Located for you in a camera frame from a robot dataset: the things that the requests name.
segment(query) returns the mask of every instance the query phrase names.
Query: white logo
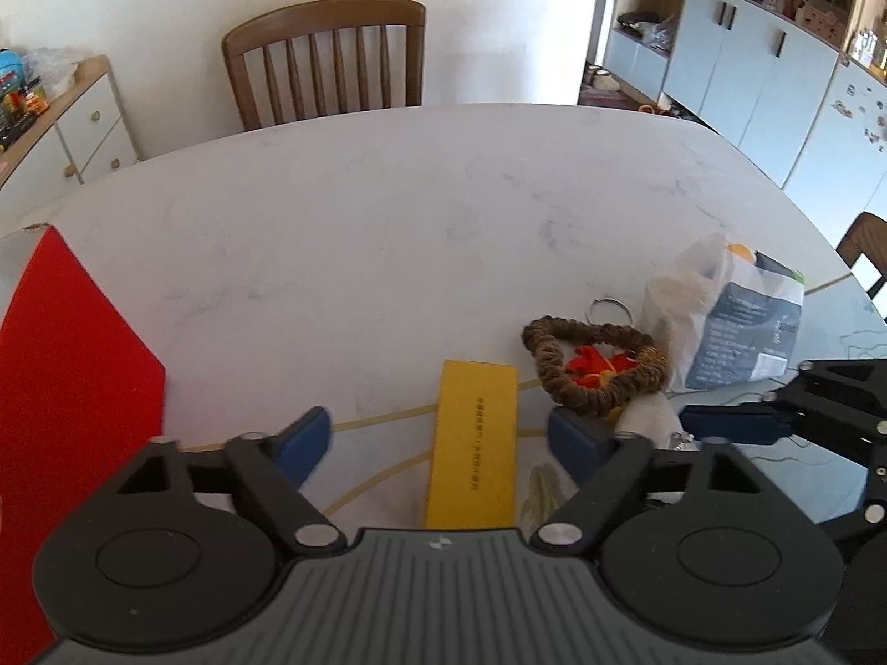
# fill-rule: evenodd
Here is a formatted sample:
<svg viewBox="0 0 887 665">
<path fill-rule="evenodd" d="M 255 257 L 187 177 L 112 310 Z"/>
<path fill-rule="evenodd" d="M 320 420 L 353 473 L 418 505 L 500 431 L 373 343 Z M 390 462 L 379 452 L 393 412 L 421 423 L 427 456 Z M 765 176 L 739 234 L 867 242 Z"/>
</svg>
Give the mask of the white logo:
<svg viewBox="0 0 887 665">
<path fill-rule="evenodd" d="M 436 540 L 429 540 L 429 545 L 433 547 L 435 550 L 446 550 L 452 544 L 452 540 L 449 537 L 444 537 L 441 535 Z"/>
</svg>

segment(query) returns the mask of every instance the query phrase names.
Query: chair backrest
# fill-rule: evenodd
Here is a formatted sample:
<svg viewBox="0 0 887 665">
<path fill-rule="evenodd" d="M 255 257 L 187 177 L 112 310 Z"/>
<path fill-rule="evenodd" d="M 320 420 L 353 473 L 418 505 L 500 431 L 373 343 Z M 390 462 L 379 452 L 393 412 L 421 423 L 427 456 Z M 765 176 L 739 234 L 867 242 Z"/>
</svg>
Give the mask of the chair backrest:
<svg viewBox="0 0 887 665">
<path fill-rule="evenodd" d="M 425 47 L 425 6 L 412 0 L 318 0 L 276 9 L 235 27 L 222 40 L 225 65 L 234 90 L 234 98 L 241 111 L 241 120 L 247 130 L 257 130 L 262 124 L 256 107 L 256 97 L 250 85 L 247 62 L 244 57 L 252 50 L 261 49 L 265 80 L 271 101 L 275 125 L 284 122 L 281 93 L 269 46 L 284 42 L 287 49 L 287 76 L 296 119 L 305 119 L 302 83 L 296 64 L 293 40 L 307 37 L 309 41 L 310 74 L 314 103 L 318 117 L 327 114 L 327 102 L 316 35 L 333 34 L 333 69 L 339 112 L 349 111 L 345 86 L 345 67 L 341 30 L 356 31 L 356 72 L 358 73 L 358 100 L 361 110 L 369 110 L 369 85 L 364 39 L 365 27 L 379 28 L 379 73 L 381 103 L 391 107 L 391 66 L 387 26 L 406 27 L 406 90 L 407 107 L 422 104 L 422 60 Z"/>
<path fill-rule="evenodd" d="M 841 239 L 837 253 L 848 268 L 852 268 L 865 255 L 881 273 L 878 281 L 868 290 L 868 297 L 875 297 L 887 284 L 887 222 L 877 215 L 862 212 Z"/>
</svg>

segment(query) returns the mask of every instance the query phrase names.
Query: brown rope ring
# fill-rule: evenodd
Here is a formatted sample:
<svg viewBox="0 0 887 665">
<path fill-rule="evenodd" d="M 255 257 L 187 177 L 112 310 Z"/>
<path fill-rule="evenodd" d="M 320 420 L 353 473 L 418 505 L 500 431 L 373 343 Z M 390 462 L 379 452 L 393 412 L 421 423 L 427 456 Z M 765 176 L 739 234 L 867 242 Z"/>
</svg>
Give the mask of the brown rope ring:
<svg viewBox="0 0 887 665">
<path fill-rule="evenodd" d="M 653 395 L 665 384 L 668 361 L 653 337 L 625 325 L 591 325 L 578 320 L 546 316 L 523 329 L 524 346 L 536 361 L 539 381 L 552 399 L 581 415 L 606 416 L 638 395 Z M 583 387 L 569 378 L 558 340 L 573 345 L 612 345 L 631 352 L 636 368 L 617 374 L 600 390 Z"/>
</svg>

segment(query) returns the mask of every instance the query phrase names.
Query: metal screw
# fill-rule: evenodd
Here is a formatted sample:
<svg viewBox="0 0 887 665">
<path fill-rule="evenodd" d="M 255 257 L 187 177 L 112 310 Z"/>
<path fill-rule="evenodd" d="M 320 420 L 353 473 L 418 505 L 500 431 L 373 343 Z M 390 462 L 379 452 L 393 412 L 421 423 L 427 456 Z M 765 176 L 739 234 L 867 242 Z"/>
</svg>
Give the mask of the metal screw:
<svg viewBox="0 0 887 665">
<path fill-rule="evenodd" d="M 538 531 L 539 539 L 547 545 L 567 547 L 582 539 L 582 530 L 569 522 L 549 522 Z"/>
<path fill-rule="evenodd" d="M 329 547 L 339 539 L 339 531 L 332 525 L 319 522 L 303 525 L 295 531 L 295 541 L 305 547 Z"/>
<path fill-rule="evenodd" d="M 883 519 L 884 519 L 884 506 L 883 505 L 870 505 L 866 508 L 866 522 L 870 522 L 870 523 L 872 523 L 872 525 L 877 525 Z"/>
</svg>

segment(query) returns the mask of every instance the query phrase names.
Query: gray ribbed plate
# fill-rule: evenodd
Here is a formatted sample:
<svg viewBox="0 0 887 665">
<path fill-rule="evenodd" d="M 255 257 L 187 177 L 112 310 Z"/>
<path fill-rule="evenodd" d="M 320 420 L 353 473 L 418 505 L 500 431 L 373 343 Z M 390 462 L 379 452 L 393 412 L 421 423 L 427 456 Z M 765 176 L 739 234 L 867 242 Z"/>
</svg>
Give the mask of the gray ribbed plate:
<svg viewBox="0 0 887 665">
<path fill-rule="evenodd" d="M 534 553 L 513 530 L 370 530 L 341 557 L 297 565 L 260 615 L 210 644 L 133 656 L 65 640 L 41 660 L 43 665 L 740 662 L 840 660 L 813 641 L 739 655 L 663 640 L 612 606 L 582 561 Z"/>
</svg>

